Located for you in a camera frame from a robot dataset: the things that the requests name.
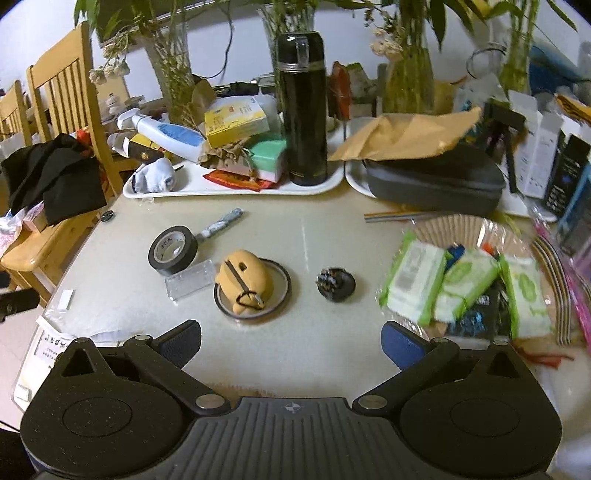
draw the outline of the chair backrest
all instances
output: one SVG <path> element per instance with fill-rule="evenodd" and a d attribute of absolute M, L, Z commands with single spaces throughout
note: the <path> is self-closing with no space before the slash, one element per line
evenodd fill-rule
<path fill-rule="evenodd" d="M 27 69 L 35 119 L 41 140 L 52 140 L 41 101 L 43 88 L 53 135 L 70 134 L 87 127 L 95 155 L 106 171 L 111 188 L 115 194 L 120 194 L 123 181 L 106 142 L 96 89 L 88 78 L 91 69 L 92 52 L 88 23 L 83 21 L 47 50 L 35 65 Z"/>
<path fill-rule="evenodd" d="M 8 93 L 0 98 L 0 140 L 22 132 L 25 145 L 33 144 L 27 121 L 27 107 L 22 96 L 21 82 L 17 80 Z"/>

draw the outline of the wooden chair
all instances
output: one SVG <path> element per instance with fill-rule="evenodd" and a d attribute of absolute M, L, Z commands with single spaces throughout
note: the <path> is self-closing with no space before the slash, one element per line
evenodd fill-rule
<path fill-rule="evenodd" d="M 91 69 L 88 23 L 84 21 L 27 69 L 31 102 L 42 142 L 52 140 L 58 133 L 71 134 L 83 127 L 88 129 L 96 158 L 103 165 L 114 194 L 119 195 L 123 181 L 100 122 L 96 89 L 88 79 Z M 47 126 L 41 88 L 45 91 L 53 136 Z"/>
<path fill-rule="evenodd" d="M 22 132 L 25 146 L 31 145 L 27 109 L 19 80 L 14 82 L 8 93 L 0 98 L 0 140 L 5 140 L 17 132 Z"/>
<path fill-rule="evenodd" d="M 31 101 L 43 142 L 52 140 L 53 136 L 41 103 L 42 88 L 54 136 L 87 127 L 95 155 L 106 171 L 111 190 L 117 195 L 121 193 L 123 182 L 103 133 L 96 90 L 88 79 L 91 68 L 88 25 L 82 22 L 27 69 Z M 57 285 L 63 276 L 64 260 L 96 221 L 97 212 L 89 212 L 48 226 L 41 233 L 23 232 L 4 254 L 1 264 L 14 275 L 17 283 L 36 289 L 41 305 L 45 306 L 51 295 L 33 271 L 41 270 Z"/>

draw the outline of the thermos lid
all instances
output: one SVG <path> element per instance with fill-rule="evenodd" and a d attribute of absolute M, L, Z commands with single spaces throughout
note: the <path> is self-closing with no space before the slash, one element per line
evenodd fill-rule
<path fill-rule="evenodd" d="M 282 72 L 324 70 L 324 43 L 318 32 L 284 33 L 277 38 L 277 67 Z"/>

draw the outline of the black cloth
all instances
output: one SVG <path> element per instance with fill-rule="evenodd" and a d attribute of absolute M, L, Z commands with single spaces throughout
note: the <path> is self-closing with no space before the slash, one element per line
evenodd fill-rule
<path fill-rule="evenodd" d="M 13 215 L 43 200 L 49 225 L 106 205 L 99 162 L 69 135 L 17 150 L 2 162 Z"/>
<path fill-rule="evenodd" d="M 27 480 L 35 475 L 27 451 L 18 433 L 0 428 L 0 478 L 2 480 Z"/>

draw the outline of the green wet wipe package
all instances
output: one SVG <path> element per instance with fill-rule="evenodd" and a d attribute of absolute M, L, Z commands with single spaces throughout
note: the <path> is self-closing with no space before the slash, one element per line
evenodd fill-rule
<path fill-rule="evenodd" d="M 407 232 L 379 293 L 379 305 L 387 306 L 414 323 L 428 326 L 446 261 L 444 249 L 420 242 L 413 232 Z"/>
<path fill-rule="evenodd" d="M 552 332 L 542 295 L 542 274 L 533 258 L 501 255 L 503 281 L 509 295 L 511 338 L 531 338 Z"/>
<path fill-rule="evenodd" d="M 499 275 L 499 262 L 483 250 L 469 248 L 443 277 L 435 301 L 434 318 L 452 323 L 460 319 Z"/>

